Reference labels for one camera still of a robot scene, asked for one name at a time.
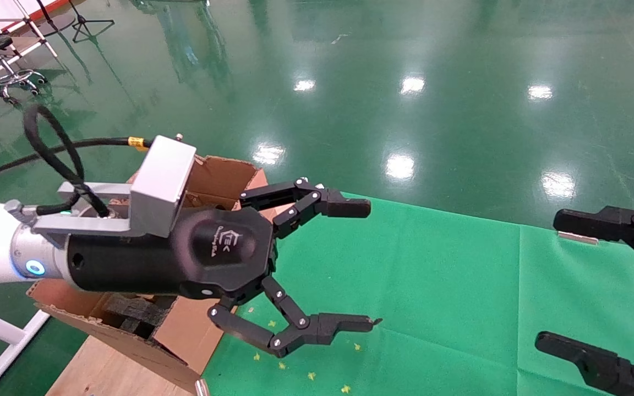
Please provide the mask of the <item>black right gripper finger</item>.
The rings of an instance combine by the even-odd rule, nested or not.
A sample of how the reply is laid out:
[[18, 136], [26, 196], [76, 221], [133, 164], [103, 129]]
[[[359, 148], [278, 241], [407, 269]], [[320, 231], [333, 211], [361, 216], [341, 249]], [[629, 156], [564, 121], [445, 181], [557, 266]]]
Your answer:
[[555, 230], [604, 241], [623, 241], [634, 250], [634, 210], [606, 206], [597, 213], [559, 210]]
[[576, 365], [584, 383], [613, 395], [634, 395], [634, 364], [607, 349], [551, 332], [540, 332], [535, 347]]

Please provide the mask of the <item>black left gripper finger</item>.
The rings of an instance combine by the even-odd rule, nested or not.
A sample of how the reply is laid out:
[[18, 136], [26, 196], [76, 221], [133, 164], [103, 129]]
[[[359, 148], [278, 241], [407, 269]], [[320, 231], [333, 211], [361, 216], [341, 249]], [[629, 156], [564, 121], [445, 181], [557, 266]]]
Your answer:
[[382, 322], [382, 318], [355, 314], [318, 313], [308, 316], [272, 276], [262, 279], [260, 290], [288, 323], [278, 334], [236, 316], [231, 311], [236, 303], [226, 296], [209, 308], [209, 319], [224, 333], [277, 358], [283, 358], [305, 344], [329, 345], [339, 332], [370, 332]]
[[242, 191], [239, 203], [259, 212], [287, 206], [271, 220], [275, 238], [286, 238], [317, 215], [367, 218], [371, 213], [370, 200], [348, 199], [339, 190], [312, 185], [307, 178]]

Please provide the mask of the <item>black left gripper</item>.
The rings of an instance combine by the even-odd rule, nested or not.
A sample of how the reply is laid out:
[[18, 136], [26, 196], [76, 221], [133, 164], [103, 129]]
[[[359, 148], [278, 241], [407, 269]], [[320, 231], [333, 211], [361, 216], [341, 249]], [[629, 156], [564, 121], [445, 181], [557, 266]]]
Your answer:
[[166, 238], [72, 235], [72, 282], [91, 292], [248, 301], [275, 270], [274, 224], [253, 208], [184, 208]]

